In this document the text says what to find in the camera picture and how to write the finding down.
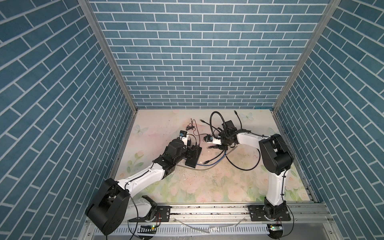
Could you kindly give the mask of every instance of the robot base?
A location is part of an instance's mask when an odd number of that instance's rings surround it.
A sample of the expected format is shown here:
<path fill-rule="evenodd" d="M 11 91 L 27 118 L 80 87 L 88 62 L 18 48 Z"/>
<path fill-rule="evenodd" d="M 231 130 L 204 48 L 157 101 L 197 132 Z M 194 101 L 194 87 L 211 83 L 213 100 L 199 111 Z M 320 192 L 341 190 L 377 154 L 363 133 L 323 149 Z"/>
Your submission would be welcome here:
<path fill-rule="evenodd" d="M 160 213 L 161 222 L 169 222 L 170 206 L 157 206 L 155 212 Z M 145 220 L 147 220 L 146 217 L 139 217 L 139 219 L 130 219 L 129 222 L 145 222 Z"/>
<path fill-rule="evenodd" d="M 289 215 L 288 209 L 284 206 L 284 209 L 279 212 L 278 215 L 272 216 L 274 219 L 269 219 L 265 216 L 264 205 L 249 205 L 248 210 L 250 212 L 251 221 L 253 222 L 262 222 L 262 221 L 271 221 L 280 217 L 281 221 L 290 221 L 291 217 Z"/>

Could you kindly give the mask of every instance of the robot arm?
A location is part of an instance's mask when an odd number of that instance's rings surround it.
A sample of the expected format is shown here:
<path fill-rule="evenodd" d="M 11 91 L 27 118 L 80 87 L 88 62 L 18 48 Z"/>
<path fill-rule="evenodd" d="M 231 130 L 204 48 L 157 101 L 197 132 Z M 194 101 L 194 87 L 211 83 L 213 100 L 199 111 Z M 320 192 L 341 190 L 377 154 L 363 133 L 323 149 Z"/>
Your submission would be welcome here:
<path fill-rule="evenodd" d="M 268 192 L 264 199 L 265 215 L 269 219 L 276 219 L 285 209 L 283 199 L 285 176 L 288 174 L 293 157 L 289 152 L 288 146 L 279 134 L 270 137 L 261 137 L 252 134 L 250 131 L 234 127 L 232 121 L 223 123 L 223 131 L 217 137 L 207 135 L 204 140 L 208 143 L 216 144 L 212 148 L 227 150 L 233 143 L 246 144 L 260 149 L 263 164 L 269 171 L 268 173 Z"/>
<path fill-rule="evenodd" d="M 153 160 L 149 167 L 118 181 L 107 179 L 96 192 L 85 214 L 105 235 L 112 233 L 123 221 L 129 219 L 145 217 L 148 221 L 152 220 L 157 204 L 151 198 L 143 196 L 135 201 L 136 206 L 133 203 L 128 204 L 129 198 L 167 177 L 182 159 L 198 159 L 201 148 L 187 145 L 190 145 L 187 132 L 180 131 L 180 136 L 173 139 L 164 153 Z"/>

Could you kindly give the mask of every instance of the blue cable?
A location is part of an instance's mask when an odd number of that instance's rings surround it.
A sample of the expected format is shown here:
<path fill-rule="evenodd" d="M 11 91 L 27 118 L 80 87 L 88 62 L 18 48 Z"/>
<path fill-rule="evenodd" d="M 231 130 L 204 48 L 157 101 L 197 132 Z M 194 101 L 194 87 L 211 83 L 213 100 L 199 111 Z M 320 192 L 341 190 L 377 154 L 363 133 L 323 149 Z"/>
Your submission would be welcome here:
<path fill-rule="evenodd" d="M 212 164 L 209 164 L 209 165 L 203 165 L 203 164 L 196 164 L 196 165 L 199 165 L 199 166 L 212 166 L 212 165 L 215 165 L 216 163 L 220 162 L 225 156 L 227 155 L 227 151 L 224 152 L 224 155 L 219 159 L 217 160 L 216 162 L 212 163 Z"/>

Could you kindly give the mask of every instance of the floral tabletop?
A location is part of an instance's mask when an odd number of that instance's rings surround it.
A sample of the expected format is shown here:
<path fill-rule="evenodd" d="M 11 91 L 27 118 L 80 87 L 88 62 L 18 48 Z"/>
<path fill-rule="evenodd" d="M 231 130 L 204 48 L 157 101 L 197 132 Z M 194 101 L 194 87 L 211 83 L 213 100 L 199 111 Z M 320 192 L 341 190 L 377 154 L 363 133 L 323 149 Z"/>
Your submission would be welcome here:
<path fill-rule="evenodd" d="M 152 164 L 152 160 L 164 152 L 165 147 L 175 139 L 180 130 L 196 120 L 199 133 L 210 134 L 210 114 L 214 110 L 139 110 L 129 136 L 127 146 L 116 174 L 116 180 L 129 177 Z M 229 109 L 218 110 L 225 121 L 232 120 L 239 129 L 240 123 Z M 277 126 L 269 110 L 245 109 L 237 110 L 243 128 L 257 134 L 272 135 L 278 133 Z M 212 118 L 212 125 L 221 127 L 218 115 Z M 199 163 L 209 160 L 221 151 L 207 149 L 211 144 L 205 143 L 201 136 L 200 146 L 203 148 Z M 256 148 L 247 145 L 237 145 L 228 158 L 241 168 L 253 167 L 259 153 Z M 135 198 L 148 195 L 155 202 L 253 202 L 263 201 L 268 190 L 268 171 L 262 160 L 251 171 L 241 171 L 233 167 L 226 159 L 207 171 L 194 171 L 183 167 L 176 167 L 174 172 L 166 178 L 145 188 Z M 292 165 L 287 175 L 285 200 L 308 201 L 309 197 L 303 183 Z"/>

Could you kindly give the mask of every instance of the brick wallpaper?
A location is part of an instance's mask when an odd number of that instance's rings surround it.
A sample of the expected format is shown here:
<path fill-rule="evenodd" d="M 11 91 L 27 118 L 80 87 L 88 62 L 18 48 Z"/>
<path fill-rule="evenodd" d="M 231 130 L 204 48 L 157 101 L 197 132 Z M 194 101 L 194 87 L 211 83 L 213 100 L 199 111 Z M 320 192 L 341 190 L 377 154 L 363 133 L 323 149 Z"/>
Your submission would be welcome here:
<path fill-rule="evenodd" d="M 77 0 L 0 1 L 0 239 L 73 239 L 132 111 Z"/>
<path fill-rule="evenodd" d="M 277 112 L 344 239 L 384 238 L 383 12 L 342 0 Z"/>
<path fill-rule="evenodd" d="M 271 109 L 329 0 L 91 0 L 139 108 Z"/>

